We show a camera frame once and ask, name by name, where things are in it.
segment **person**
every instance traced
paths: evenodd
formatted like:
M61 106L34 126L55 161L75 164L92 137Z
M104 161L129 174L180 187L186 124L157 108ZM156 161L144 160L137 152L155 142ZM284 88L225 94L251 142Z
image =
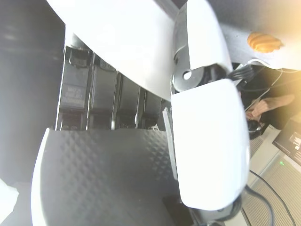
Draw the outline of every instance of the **person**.
M269 68L258 69L260 72L241 90L245 109L253 104L246 111L246 117L248 120L268 123L276 129L282 129L292 116L301 111L301 80L295 81L301 77L301 72L283 72L274 87L258 99L268 90L264 88L270 87L281 73Z

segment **orange shell-shaped object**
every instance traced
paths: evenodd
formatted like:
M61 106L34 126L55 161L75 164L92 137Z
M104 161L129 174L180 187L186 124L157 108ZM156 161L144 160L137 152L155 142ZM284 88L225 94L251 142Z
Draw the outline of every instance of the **orange shell-shaped object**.
M281 40L269 34L253 32L248 37L249 46L261 53L270 53L283 46Z

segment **gray textured pad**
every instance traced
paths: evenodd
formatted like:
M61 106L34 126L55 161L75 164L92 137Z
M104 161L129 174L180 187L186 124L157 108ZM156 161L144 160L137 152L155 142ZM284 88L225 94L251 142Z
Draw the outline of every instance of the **gray textured pad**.
M51 130L40 188L48 226L172 226L179 193L165 132L142 129Z

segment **dark gray surface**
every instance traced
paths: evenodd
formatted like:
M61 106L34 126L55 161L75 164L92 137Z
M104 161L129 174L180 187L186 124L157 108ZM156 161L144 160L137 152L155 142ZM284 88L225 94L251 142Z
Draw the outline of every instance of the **dark gray surface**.
M1 0L0 21L0 178L20 193L3 225L28 226L35 160L55 121L64 24L45 0Z
M162 202L179 193L165 132L51 130L40 171L48 226L173 225Z

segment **black cable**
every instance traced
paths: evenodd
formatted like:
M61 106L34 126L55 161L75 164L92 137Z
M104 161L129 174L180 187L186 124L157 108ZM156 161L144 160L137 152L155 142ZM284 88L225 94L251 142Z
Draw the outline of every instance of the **black cable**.
M256 177L258 177L260 180L262 180L262 181L266 184L266 186L268 186L268 187L272 190L272 192L273 192L273 193L277 196L277 198L282 202L282 204L283 204L283 206L284 206L284 208L285 208L285 210L286 210L288 216L290 217L290 219L291 219L293 225L296 226L295 220L293 219L293 217L292 217L292 215L291 215L291 212L289 211L289 209L288 209L286 203L283 201L283 199L280 197L280 195L278 195L278 193L271 187L271 185L269 185L268 182L267 182L265 179L263 179L261 176L259 176L257 173L253 172L252 170L250 170L250 173L252 173L252 174L255 175Z
M269 201L265 197L263 197L261 194L259 194L259 193L255 192L254 190L252 190L248 185L245 186L245 190L250 195L260 199L261 201L263 201L268 206L269 214L270 214L269 225L274 226L275 225L275 214L274 214L273 208L272 208L271 204L269 203Z
M291 83L291 82L294 82L294 81L299 81L301 80L301 77L297 78L297 79L293 79L291 81L288 81L288 82L283 82L281 84L278 84L278 85L274 85L274 86L270 86L270 87L266 87L266 88L261 88L261 89L244 89L244 88L241 88L240 90L241 91L244 91L244 92L260 92L260 91L266 91L268 89L274 89L274 88L277 88L277 87L281 87L281 86L284 86L288 83Z

